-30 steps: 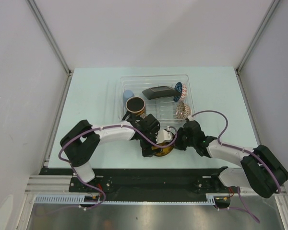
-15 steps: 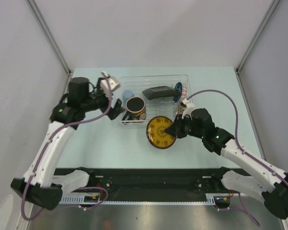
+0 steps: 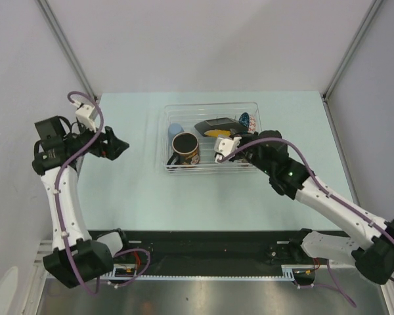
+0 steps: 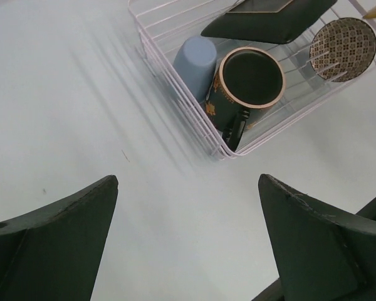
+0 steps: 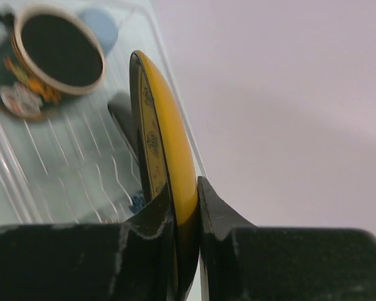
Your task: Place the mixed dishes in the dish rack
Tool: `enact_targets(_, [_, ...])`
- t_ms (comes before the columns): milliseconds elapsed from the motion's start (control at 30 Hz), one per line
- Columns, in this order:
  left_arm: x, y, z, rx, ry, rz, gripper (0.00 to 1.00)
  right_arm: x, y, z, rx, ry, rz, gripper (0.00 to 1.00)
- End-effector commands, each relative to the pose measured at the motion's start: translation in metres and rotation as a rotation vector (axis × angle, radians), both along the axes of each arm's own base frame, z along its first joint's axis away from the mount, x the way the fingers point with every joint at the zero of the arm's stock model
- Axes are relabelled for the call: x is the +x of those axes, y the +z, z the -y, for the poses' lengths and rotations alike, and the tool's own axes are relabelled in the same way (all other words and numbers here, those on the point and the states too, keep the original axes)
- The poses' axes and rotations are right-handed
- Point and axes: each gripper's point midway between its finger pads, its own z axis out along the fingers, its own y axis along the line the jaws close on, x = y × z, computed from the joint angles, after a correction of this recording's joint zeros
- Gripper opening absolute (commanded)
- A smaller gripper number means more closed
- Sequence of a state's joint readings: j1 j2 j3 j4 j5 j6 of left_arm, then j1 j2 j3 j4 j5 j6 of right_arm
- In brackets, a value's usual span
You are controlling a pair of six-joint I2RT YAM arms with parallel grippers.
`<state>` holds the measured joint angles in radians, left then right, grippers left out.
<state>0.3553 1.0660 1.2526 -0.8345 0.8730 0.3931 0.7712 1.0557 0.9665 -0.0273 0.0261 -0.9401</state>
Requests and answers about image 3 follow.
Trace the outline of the blue triangle pattern bowl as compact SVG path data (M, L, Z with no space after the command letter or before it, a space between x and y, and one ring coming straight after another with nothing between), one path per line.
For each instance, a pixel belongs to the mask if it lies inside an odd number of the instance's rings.
M257 130L257 122L256 119L247 112L244 112L239 117L238 122L245 126L249 133L254 134Z

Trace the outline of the black floral square plate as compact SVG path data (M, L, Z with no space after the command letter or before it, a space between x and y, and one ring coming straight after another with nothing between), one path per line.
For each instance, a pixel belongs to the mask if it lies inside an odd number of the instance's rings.
M228 117L208 119L195 124L194 128L203 136L208 130L221 129L228 130L232 133L246 133L248 130L245 126L241 125L237 120Z

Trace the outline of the yellow round saucer plate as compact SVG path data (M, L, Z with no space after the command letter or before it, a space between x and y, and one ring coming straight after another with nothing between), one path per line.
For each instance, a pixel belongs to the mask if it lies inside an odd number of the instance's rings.
M212 129L204 133L207 137L229 137L231 132L228 130Z

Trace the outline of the light blue plastic cup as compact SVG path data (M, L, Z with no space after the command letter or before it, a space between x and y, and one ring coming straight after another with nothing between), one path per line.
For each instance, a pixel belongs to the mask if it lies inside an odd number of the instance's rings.
M176 135L183 133L184 129L179 123L171 123L168 127L168 141L172 142Z

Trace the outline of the red black lacquer cup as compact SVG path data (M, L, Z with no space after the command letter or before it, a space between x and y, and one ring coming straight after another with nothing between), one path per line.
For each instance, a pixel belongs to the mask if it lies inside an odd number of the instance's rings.
M171 147L173 154L168 159L167 165L194 167L199 164L200 143L194 134L182 132L175 135Z

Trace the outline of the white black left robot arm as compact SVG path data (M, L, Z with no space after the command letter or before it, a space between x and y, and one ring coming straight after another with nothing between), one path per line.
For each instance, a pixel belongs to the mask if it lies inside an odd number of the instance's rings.
M122 263L132 254L127 236L119 228L96 238L90 235L77 192L75 154L90 153L114 161L129 144L109 126L96 134L86 127L79 133L67 131L68 125L62 116L35 123L39 140L34 144L32 167L46 190L53 225L52 251L43 258L44 267L67 288L73 288L110 272L114 259Z

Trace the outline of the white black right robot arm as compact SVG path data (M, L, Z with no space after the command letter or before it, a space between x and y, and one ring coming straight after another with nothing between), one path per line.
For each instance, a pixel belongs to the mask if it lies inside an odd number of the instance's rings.
M333 222L344 237L303 229L291 241L290 256L297 263L311 257L354 266L367 280L394 280L394 218L384 219L345 199L315 175L303 157L290 157L291 143L278 131L236 134L232 159L244 159L269 178L281 196L298 201Z

